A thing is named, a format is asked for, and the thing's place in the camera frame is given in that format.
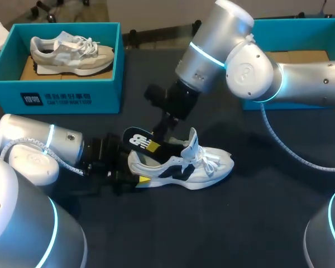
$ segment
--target gray sneaker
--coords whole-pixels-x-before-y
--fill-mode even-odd
[[[66,32],[51,40],[33,37],[30,50],[38,74],[92,75],[110,66],[114,60],[111,47],[99,46],[91,38]]]

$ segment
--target teal shoe box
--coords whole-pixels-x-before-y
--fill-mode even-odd
[[[20,81],[31,38],[53,39],[61,31],[114,48],[112,78]],[[124,57],[119,23],[15,24],[0,52],[0,105],[13,114],[118,113]]]
[[[335,60],[335,18],[299,18],[255,20],[256,43],[263,51],[324,50]],[[320,108],[296,103],[265,103],[265,109]],[[260,109],[260,104],[247,100],[244,110]]]

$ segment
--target shoe insole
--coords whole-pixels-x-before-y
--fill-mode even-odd
[[[49,54],[49,53],[52,53],[54,51],[53,51],[53,49],[45,49],[45,50],[42,50],[41,52],[45,53],[45,54]]]
[[[153,141],[153,134],[138,127],[127,128],[122,137],[123,145],[128,150],[144,154],[163,164],[172,156],[180,157],[183,145],[175,145],[167,142],[157,143]]]

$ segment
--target shoe tongue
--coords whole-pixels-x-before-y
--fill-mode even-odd
[[[72,49],[77,49],[79,48],[79,45],[76,43],[71,43],[71,42],[66,42],[66,41],[61,41],[61,40],[56,40],[54,42],[54,50],[56,50],[60,45],[64,45],[67,47],[70,47]]]
[[[197,133],[195,128],[191,128],[189,140],[185,144],[186,148],[181,151],[181,156],[184,159],[193,159],[195,158],[196,153],[199,150],[199,140],[197,138]]]
[[[70,35],[69,33],[62,31],[56,39],[60,41],[73,42],[74,38],[75,37],[73,35]]]

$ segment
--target cardboard box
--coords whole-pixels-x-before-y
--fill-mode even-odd
[[[35,74],[29,58],[31,38],[53,39],[61,31],[114,48],[112,70],[89,77]],[[14,114],[118,113],[124,56],[119,23],[14,25],[0,52],[0,105]]]
[[[279,63],[335,61],[335,18],[255,20],[256,43]],[[260,104],[247,100],[245,110],[259,110]],[[319,108],[295,103],[265,104],[265,109]]]

